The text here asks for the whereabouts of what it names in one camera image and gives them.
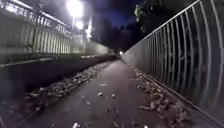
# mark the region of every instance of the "paved path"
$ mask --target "paved path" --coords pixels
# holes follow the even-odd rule
[[[164,122],[155,112],[139,109],[146,95],[136,88],[135,74],[122,61],[115,61],[103,69],[96,80],[81,86],[69,97],[44,111],[21,128],[156,128]]]

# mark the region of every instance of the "fence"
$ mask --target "fence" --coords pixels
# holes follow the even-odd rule
[[[88,54],[97,48],[101,51],[91,52],[91,55],[109,51],[107,47],[88,42],[84,34],[74,34],[62,21],[16,0],[0,3],[0,17],[1,64]]]
[[[222,126],[223,12],[221,0],[197,0],[122,56]]]

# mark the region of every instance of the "light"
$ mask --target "light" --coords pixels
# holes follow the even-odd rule
[[[82,21],[77,21],[75,25],[78,29],[83,29],[83,27],[84,27],[84,24]]]
[[[79,0],[68,0],[66,3],[66,8],[73,18],[80,18],[83,16],[84,8]]]
[[[87,36],[87,38],[91,38],[92,37],[91,32],[92,32],[92,24],[89,24],[88,29],[86,29],[86,36]]]
[[[8,5],[8,6],[6,7],[6,10],[8,10],[8,11],[10,11],[10,12],[16,12],[16,9],[13,8],[11,5]]]

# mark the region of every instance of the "concrete wall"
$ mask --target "concrete wall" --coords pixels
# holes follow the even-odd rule
[[[110,59],[115,57],[107,54],[92,58],[61,58],[2,67],[0,68],[0,99],[19,97],[25,91],[49,85],[66,75]]]

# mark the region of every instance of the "street lamp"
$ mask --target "street lamp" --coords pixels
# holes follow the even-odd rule
[[[80,18],[83,16],[84,7],[79,0],[68,0],[66,8],[73,18]]]
[[[92,37],[91,32],[92,32],[92,18],[89,20],[89,25],[88,28],[86,29],[86,36],[88,39],[90,39]]]
[[[78,29],[83,29],[83,27],[84,27],[84,24],[83,24],[82,21],[77,21],[77,22],[75,23],[75,25],[76,25],[76,27],[77,27]]]

